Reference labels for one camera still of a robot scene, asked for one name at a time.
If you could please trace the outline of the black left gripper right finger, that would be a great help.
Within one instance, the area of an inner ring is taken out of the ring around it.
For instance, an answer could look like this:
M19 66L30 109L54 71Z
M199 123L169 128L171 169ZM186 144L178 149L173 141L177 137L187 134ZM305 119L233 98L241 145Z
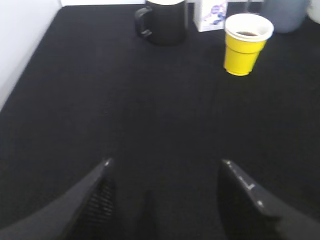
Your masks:
M236 163L222 159L217 203L229 240L318 240L320 222L266 190Z

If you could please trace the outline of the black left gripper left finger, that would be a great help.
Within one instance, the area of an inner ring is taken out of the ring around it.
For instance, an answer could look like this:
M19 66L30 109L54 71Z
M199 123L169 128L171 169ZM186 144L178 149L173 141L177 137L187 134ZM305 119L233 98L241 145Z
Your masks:
M115 221L114 160L98 164L65 194L0 230L2 240L106 240Z

